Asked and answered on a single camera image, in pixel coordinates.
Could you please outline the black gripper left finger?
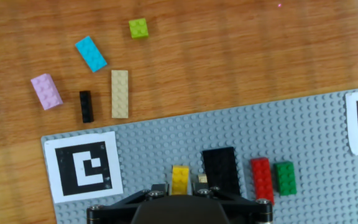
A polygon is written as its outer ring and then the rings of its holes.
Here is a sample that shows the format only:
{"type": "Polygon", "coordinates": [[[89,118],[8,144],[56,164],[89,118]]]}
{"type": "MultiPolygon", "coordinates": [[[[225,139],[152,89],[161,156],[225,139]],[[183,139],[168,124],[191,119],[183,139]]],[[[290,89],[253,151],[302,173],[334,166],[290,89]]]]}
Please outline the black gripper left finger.
{"type": "Polygon", "coordinates": [[[168,196],[168,184],[153,184],[112,205],[92,205],[86,210],[87,224],[132,223],[137,209],[145,202],[168,196]]]}

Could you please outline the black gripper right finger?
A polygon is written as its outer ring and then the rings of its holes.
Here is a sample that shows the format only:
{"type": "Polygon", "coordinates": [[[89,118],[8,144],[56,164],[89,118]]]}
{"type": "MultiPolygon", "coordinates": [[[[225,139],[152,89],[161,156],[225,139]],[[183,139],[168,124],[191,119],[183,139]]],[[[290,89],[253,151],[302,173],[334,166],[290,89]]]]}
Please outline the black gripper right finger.
{"type": "Polygon", "coordinates": [[[229,223],[273,223],[273,204],[266,198],[252,201],[217,186],[209,187],[204,183],[192,184],[192,194],[220,204],[229,223]]]}

